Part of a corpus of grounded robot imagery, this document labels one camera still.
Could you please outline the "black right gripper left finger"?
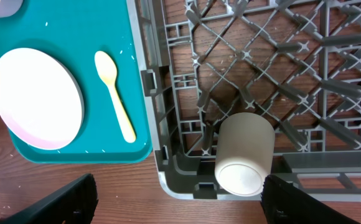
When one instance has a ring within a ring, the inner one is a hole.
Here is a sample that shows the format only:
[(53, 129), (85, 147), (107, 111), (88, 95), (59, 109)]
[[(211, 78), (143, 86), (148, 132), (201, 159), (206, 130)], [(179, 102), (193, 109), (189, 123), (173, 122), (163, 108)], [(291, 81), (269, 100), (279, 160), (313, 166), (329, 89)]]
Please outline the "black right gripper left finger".
[(97, 205), (94, 176), (85, 174), (20, 212), (0, 218), (0, 224), (90, 224)]

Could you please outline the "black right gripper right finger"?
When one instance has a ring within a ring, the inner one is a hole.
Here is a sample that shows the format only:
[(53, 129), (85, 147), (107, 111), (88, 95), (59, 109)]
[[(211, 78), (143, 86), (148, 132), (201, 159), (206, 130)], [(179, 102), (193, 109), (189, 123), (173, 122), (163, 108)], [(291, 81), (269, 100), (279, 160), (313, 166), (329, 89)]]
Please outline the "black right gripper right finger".
[(272, 224), (359, 224), (275, 175), (265, 178), (261, 207)]

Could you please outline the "pale green cup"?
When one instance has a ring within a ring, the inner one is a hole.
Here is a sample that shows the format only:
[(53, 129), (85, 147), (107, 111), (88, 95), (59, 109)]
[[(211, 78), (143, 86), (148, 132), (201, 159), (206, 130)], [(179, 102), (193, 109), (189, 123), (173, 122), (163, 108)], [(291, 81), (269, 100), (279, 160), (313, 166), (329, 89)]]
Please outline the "pale green cup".
[(233, 195), (255, 196), (271, 173), (275, 132), (269, 121), (254, 113), (236, 113), (220, 126), (215, 178)]

